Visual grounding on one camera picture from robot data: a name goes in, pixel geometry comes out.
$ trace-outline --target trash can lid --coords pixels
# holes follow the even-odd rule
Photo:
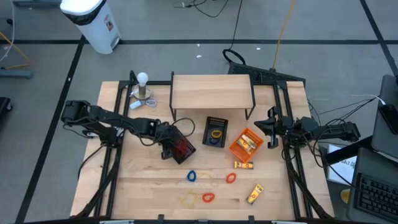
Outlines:
[[[82,16],[94,11],[104,0],[62,0],[61,10],[64,13]]]

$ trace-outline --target red rubber band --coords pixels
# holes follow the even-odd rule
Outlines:
[[[226,176],[226,183],[227,184],[232,184],[236,180],[236,174],[235,173],[230,173],[228,176]]]
[[[205,194],[203,194],[203,196],[201,198],[203,199],[204,202],[209,203],[212,200],[214,200],[215,197],[216,197],[216,195],[213,193],[205,193]]]

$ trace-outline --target white trash can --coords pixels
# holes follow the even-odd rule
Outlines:
[[[106,0],[62,0],[60,7],[98,53],[113,52],[120,33]]]

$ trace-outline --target gray floor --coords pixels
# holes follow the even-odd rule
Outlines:
[[[195,9],[174,9],[178,0],[109,1],[125,40],[230,39],[239,1],[230,0],[216,19]],[[385,39],[398,39],[394,0],[367,0]],[[216,13],[223,1],[209,1],[204,10]],[[244,1],[237,39],[277,39],[290,1]],[[0,2],[0,15],[10,17],[9,3]],[[58,9],[16,9],[16,38],[22,40],[78,40],[78,29]],[[11,30],[0,22],[0,30]],[[359,1],[297,1],[284,39],[376,40]],[[4,53],[0,46],[0,55]],[[12,223],[49,128],[55,105],[77,45],[20,45],[32,60],[31,80],[0,78],[0,96],[11,97],[15,108],[0,134],[0,223]],[[90,45],[83,48],[68,99],[96,103],[101,82],[125,80],[131,69],[147,72],[150,80],[168,80],[177,74],[223,74],[229,65],[222,44],[120,45],[111,55],[99,55]],[[234,50],[248,65],[268,69],[275,45],[236,44]],[[398,61],[398,45],[389,49]],[[23,63],[12,50],[0,67]],[[307,79],[307,95],[318,112],[365,98],[347,96],[379,92],[381,78],[391,69],[380,45],[282,45],[277,71]],[[347,112],[321,116],[323,123]],[[373,131],[376,102],[350,117],[363,137]],[[66,218],[76,187],[76,173],[83,160],[86,140],[58,125],[30,206],[27,221]],[[345,218],[339,200],[342,186],[330,184],[336,216]]]

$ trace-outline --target white paper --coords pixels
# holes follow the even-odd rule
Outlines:
[[[339,149],[341,148],[330,144],[328,153],[334,152]],[[355,162],[356,162],[356,156],[351,157],[349,159],[345,159],[331,166],[334,168],[334,170],[337,171],[337,173],[339,173],[342,177],[344,177],[344,179],[346,179],[349,183],[352,183],[354,176]],[[330,167],[328,167],[328,180],[348,185]]]

